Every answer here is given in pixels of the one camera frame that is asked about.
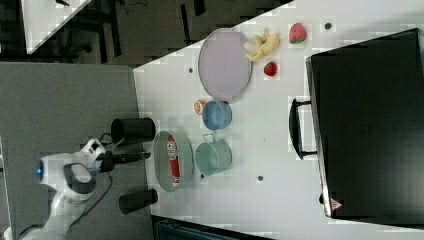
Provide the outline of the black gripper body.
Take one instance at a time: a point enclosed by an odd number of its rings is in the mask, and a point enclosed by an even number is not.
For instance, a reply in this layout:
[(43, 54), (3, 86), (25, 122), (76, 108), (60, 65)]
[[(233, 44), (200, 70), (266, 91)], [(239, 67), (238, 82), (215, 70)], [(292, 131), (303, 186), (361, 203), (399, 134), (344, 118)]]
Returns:
[(104, 156), (100, 158), (100, 160), (102, 161), (100, 166), (100, 172), (110, 172), (115, 168), (116, 165), (143, 161), (147, 160), (150, 157), (150, 152), (114, 155), (111, 151), (107, 151)]

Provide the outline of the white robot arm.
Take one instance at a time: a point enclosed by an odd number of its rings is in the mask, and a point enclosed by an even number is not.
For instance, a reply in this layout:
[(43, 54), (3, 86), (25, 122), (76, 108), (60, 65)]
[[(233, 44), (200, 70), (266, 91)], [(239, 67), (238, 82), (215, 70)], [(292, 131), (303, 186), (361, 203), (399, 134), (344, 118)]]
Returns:
[(29, 227), (19, 240), (65, 240), (70, 227), (87, 212), (96, 190), (96, 176), (118, 164), (136, 162), (149, 153), (114, 153), (97, 139), (90, 139), (79, 151), (42, 157), (37, 168), (39, 183), (54, 191), (49, 217), (42, 226)]

